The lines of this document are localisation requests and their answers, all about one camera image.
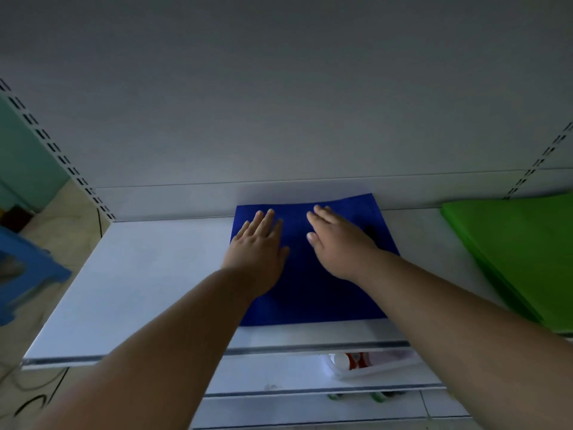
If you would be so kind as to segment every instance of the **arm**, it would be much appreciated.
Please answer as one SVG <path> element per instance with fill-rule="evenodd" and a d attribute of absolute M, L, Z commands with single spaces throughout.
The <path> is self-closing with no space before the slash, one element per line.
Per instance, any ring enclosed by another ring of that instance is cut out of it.
<path fill-rule="evenodd" d="M 191 422 L 251 302 L 282 273 L 282 222 L 261 211 L 233 238 L 221 269 L 98 363 L 34 429 L 181 430 Z"/>
<path fill-rule="evenodd" d="M 567 341 L 379 250 L 328 207 L 307 216 L 324 267 L 364 289 L 485 428 L 571 427 Z"/>

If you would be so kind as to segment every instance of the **blue stool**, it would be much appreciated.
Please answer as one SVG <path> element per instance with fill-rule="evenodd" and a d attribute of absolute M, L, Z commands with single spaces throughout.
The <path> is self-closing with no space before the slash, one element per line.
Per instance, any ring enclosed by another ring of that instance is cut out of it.
<path fill-rule="evenodd" d="M 47 280 L 66 282 L 72 272 L 55 262 L 50 255 L 25 238 L 0 226 L 0 259 L 12 255 L 24 263 L 24 273 L 0 284 L 0 325 L 14 320 L 19 297 Z"/>

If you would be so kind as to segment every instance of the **hand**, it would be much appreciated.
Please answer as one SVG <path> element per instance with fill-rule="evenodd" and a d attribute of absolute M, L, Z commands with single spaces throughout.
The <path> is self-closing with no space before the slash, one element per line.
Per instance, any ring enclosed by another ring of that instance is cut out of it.
<path fill-rule="evenodd" d="M 245 222 L 231 240 L 221 268 L 234 269 L 247 276 L 253 286 L 254 296 L 262 296 L 271 289 L 283 273 L 289 248 L 278 248 L 283 231 L 283 220 L 273 224 L 273 210 L 257 211 L 252 222 Z"/>
<path fill-rule="evenodd" d="M 307 212 L 306 218 L 315 231 L 309 232 L 306 238 L 320 263 L 334 276 L 356 283 L 364 261 L 379 249 L 359 227 L 335 214 L 330 207 L 315 205 L 314 210 L 314 213 Z"/>

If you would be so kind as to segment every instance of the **blue sheet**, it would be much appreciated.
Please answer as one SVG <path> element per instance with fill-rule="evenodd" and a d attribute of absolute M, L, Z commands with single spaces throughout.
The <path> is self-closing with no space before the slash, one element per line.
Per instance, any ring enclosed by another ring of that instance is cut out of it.
<path fill-rule="evenodd" d="M 398 253 L 394 240 L 382 218 L 372 194 L 339 201 L 317 202 L 330 207 L 358 225 L 376 245 Z M 252 220 L 258 210 L 275 210 L 275 217 L 284 220 L 281 245 L 290 247 L 284 271 L 274 288 L 255 299 L 241 325 L 286 325 L 341 320 L 385 318 L 370 297 L 351 282 L 328 273 L 316 258 L 306 240 L 312 231 L 306 212 L 317 203 L 282 205 L 239 205 L 233 222 L 233 238 L 246 220 Z"/>

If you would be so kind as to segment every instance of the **green bag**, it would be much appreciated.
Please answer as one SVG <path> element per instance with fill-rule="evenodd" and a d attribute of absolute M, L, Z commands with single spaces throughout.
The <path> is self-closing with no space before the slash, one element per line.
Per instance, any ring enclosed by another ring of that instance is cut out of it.
<path fill-rule="evenodd" d="M 448 202 L 441 211 L 507 306 L 573 331 L 573 194 Z"/>

